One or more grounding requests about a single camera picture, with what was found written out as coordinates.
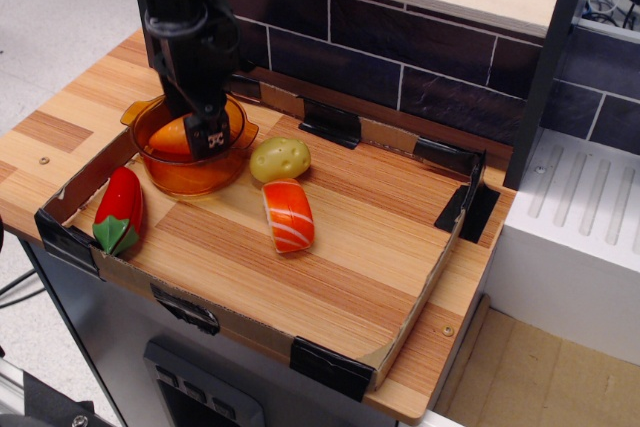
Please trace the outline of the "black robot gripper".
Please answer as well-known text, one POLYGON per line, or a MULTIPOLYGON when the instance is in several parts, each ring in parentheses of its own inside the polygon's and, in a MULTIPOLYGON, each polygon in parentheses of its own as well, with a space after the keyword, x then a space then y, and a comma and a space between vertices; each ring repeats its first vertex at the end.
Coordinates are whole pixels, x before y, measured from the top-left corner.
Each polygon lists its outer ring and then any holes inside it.
POLYGON ((184 121, 192 158, 227 152, 224 87, 239 68, 240 29, 226 0, 137 0, 150 65, 184 121))

